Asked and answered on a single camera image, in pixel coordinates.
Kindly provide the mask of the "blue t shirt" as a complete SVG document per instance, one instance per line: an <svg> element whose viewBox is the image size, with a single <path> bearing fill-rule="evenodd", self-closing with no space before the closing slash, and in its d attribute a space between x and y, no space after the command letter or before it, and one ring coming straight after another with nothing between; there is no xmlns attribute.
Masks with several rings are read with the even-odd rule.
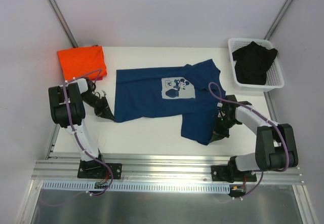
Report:
<svg viewBox="0 0 324 224"><path fill-rule="evenodd" d="M225 97L220 69L212 59L180 67L116 72L115 122L182 116L181 136L212 142L218 97Z"/></svg>

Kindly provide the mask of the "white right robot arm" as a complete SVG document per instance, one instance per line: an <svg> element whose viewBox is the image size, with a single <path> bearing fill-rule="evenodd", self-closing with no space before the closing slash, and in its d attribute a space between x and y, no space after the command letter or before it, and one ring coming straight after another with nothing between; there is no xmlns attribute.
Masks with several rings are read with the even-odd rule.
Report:
<svg viewBox="0 0 324 224"><path fill-rule="evenodd" d="M218 110L211 142L228 138L233 126L245 125L255 134L256 144L253 153L232 156L226 165L212 166L214 181L255 182L257 179L253 172L279 172L298 165L296 141L290 124L268 120L249 102L238 102L234 95L226 96L218 104Z"/></svg>

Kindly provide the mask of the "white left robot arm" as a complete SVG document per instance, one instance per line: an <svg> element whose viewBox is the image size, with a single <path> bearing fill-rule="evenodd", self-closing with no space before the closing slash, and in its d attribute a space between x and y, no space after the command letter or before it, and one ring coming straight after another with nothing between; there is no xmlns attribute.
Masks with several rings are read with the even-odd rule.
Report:
<svg viewBox="0 0 324 224"><path fill-rule="evenodd" d="M95 116L115 121L107 98L96 92L96 84L87 77L50 87L48 93L53 122L69 133L80 153L77 177L112 177L111 167L104 162L97 143L91 138L85 123L84 104L94 109Z"/></svg>

